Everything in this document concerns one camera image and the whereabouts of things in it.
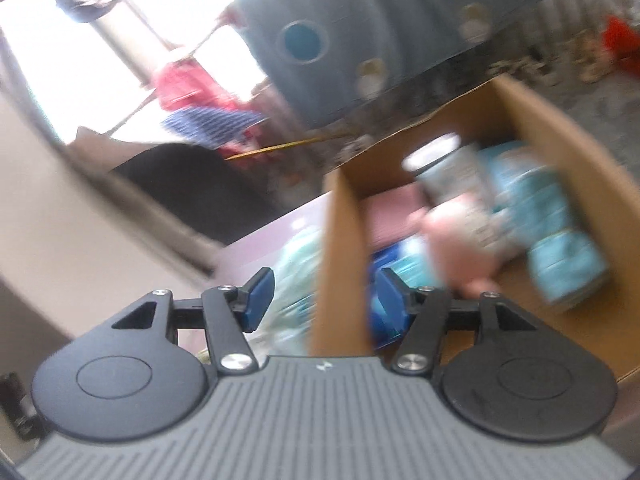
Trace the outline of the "pink round plush toy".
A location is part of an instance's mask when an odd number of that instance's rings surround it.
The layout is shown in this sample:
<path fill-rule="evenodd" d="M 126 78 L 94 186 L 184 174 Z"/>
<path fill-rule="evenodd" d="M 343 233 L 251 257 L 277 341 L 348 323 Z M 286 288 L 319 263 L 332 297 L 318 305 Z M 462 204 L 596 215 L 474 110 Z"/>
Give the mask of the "pink round plush toy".
<path fill-rule="evenodd" d="M 500 292 L 495 281 L 501 264 L 498 234 L 473 194 L 418 209 L 408 225 L 423 237 L 427 259 L 442 284 L 468 299 Z"/>

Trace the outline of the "blue teal plastic package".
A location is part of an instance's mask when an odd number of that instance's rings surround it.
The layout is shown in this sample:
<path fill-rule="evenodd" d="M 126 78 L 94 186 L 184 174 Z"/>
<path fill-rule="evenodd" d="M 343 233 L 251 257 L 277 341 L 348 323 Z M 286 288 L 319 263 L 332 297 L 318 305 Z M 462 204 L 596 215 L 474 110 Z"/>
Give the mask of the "blue teal plastic package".
<path fill-rule="evenodd" d="M 389 346 L 405 335 L 412 314 L 411 291 L 440 287 L 426 241 L 413 235 L 376 252 L 369 266 L 369 325 L 375 349 Z"/>

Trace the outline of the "white plastic diaper pack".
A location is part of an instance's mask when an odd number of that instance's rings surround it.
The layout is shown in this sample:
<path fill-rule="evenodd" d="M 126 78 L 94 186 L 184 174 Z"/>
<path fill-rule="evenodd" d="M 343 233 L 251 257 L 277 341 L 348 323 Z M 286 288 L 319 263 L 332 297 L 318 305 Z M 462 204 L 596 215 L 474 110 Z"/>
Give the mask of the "white plastic diaper pack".
<path fill-rule="evenodd" d="M 308 226 L 282 247 L 273 267 L 276 288 L 250 348 L 264 365 L 270 356 L 308 356 L 308 336 L 314 320 L 322 229 Z"/>

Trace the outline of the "cardboard box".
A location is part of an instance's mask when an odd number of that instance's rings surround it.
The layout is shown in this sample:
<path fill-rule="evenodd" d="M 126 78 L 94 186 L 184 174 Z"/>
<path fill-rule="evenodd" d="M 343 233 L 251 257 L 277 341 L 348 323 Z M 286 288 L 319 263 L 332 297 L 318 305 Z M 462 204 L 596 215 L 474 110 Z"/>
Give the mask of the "cardboard box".
<path fill-rule="evenodd" d="M 508 76 L 374 144 L 326 179 L 312 356 L 368 356 L 370 262 L 363 202 L 412 181 L 404 160 L 447 133 L 476 148 L 489 218 L 516 253 L 503 292 L 600 358 L 639 371 L 639 189 L 574 120 Z"/>

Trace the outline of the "grey white sock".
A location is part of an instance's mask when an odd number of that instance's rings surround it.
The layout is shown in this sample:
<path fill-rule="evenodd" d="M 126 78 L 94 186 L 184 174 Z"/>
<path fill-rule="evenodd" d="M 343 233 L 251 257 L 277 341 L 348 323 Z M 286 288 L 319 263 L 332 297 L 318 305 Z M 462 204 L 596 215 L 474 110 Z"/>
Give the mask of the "grey white sock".
<path fill-rule="evenodd" d="M 464 144 L 457 133 L 444 133 L 408 154 L 401 167 L 420 183 L 433 206 L 469 194 L 475 209 L 488 222 L 484 241 L 502 261 L 509 261 L 522 251 L 476 143 Z"/>

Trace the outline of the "blue hanging blanket with circles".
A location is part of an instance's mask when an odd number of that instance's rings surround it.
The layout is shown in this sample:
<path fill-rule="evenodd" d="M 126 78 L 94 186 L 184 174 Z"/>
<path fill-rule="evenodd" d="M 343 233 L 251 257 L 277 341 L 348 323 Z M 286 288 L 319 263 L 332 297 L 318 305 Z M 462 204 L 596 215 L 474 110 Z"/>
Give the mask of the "blue hanging blanket with circles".
<path fill-rule="evenodd" d="M 319 128 L 486 41 L 541 0 L 234 0 L 250 53 Z"/>

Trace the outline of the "red plastic bag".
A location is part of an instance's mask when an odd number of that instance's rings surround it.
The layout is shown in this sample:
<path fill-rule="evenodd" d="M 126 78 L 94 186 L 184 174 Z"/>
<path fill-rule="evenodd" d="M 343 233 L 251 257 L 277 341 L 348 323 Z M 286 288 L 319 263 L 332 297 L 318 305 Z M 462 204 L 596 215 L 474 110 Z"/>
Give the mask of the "red plastic bag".
<path fill-rule="evenodd" d="M 614 58 L 615 64 L 634 76 L 640 74 L 640 39 L 625 21 L 615 15 L 608 17 L 602 34 L 604 47 Z"/>

